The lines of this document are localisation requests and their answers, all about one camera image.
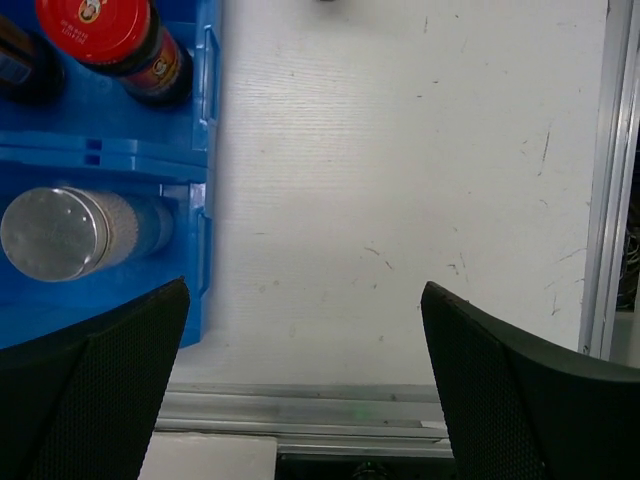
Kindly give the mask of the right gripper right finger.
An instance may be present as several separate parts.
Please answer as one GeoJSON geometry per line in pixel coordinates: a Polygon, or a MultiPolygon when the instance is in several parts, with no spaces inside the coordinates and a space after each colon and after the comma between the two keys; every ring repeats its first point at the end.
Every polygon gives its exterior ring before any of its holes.
{"type": "Polygon", "coordinates": [[[638,478],[638,369],[553,344],[434,282],[421,312],[459,478],[638,478]]]}

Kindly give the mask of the silver-lid bead jar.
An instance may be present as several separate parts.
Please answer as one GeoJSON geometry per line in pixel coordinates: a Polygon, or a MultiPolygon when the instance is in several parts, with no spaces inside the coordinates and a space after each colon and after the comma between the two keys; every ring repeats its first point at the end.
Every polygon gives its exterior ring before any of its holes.
{"type": "Polygon", "coordinates": [[[173,216],[158,198],[38,187],[4,211],[1,245],[26,276],[66,282],[161,250],[173,228],[173,216]]]}

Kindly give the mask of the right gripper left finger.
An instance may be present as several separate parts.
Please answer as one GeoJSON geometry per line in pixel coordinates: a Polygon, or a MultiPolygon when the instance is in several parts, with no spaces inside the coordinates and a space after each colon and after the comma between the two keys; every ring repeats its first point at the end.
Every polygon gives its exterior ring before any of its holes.
{"type": "Polygon", "coordinates": [[[4,479],[139,476],[183,335],[175,287],[1,351],[4,479]]]}

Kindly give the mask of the red-lid chili jar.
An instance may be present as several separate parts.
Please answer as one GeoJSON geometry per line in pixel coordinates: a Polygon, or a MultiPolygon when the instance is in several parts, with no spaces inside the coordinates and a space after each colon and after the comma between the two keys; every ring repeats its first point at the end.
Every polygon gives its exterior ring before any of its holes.
{"type": "Polygon", "coordinates": [[[173,107],[191,94],[193,61],[148,0],[37,1],[40,26],[87,69],[117,80],[136,101],[173,107]]]}
{"type": "Polygon", "coordinates": [[[40,34],[1,16],[1,97],[23,105],[55,101],[65,86],[65,69],[40,34]]]}

